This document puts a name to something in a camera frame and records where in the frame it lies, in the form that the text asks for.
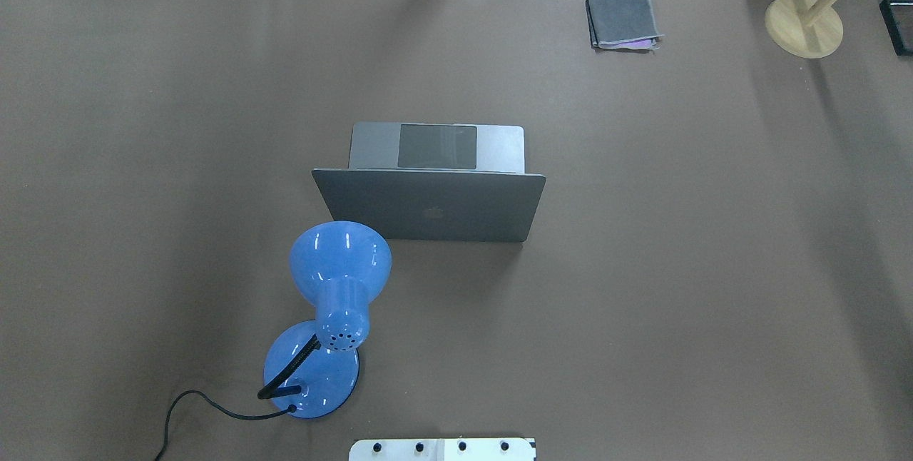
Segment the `grey laptop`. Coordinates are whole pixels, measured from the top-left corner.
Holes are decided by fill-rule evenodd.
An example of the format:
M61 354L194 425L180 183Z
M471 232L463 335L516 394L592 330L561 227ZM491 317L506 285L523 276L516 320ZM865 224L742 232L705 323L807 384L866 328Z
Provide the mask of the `grey laptop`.
M311 175L336 221L386 239L522 243L546 178L521 126L362 121L346 168Z

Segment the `blue desk lamp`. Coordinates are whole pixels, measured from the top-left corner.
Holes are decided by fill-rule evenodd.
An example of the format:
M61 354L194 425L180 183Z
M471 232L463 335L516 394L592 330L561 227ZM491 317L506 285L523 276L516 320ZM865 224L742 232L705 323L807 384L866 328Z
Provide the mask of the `blue desk lamp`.
M336 411L355 390L369 305L388 280L392 254L370 227L332 221L301 234L288 265L315 318L291 325L273 342L257 396L293 417L316 419Z

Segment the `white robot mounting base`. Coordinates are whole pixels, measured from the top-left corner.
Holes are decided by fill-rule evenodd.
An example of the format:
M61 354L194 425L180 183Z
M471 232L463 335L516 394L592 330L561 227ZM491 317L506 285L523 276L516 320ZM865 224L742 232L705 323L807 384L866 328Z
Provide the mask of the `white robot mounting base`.
M349 460L536 460L534 439L456 437L365 439L356 441Z

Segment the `folded grey cloth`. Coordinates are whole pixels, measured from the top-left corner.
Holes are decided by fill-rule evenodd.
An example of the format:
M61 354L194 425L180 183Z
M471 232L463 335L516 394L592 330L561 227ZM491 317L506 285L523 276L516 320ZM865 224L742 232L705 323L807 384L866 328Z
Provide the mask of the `folded grey cloth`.
M652 0L585 0L591 48L655 51L662 33Z

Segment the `wooden stand with round base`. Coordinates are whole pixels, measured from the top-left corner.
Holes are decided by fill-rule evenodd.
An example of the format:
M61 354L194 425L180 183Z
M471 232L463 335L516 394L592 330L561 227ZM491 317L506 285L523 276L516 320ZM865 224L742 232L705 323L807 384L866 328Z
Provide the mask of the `wooden stand with round base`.
M770 38L789 54L819 59L842 42L842 20L836 0L774 0L767 6L764 25Z

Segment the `black tray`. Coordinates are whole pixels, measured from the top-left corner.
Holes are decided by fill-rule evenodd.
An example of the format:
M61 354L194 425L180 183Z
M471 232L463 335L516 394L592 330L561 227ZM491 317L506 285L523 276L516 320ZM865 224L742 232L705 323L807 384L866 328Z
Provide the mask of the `black tray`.
M912 0L882 0L879 9L894 53L912 56Z

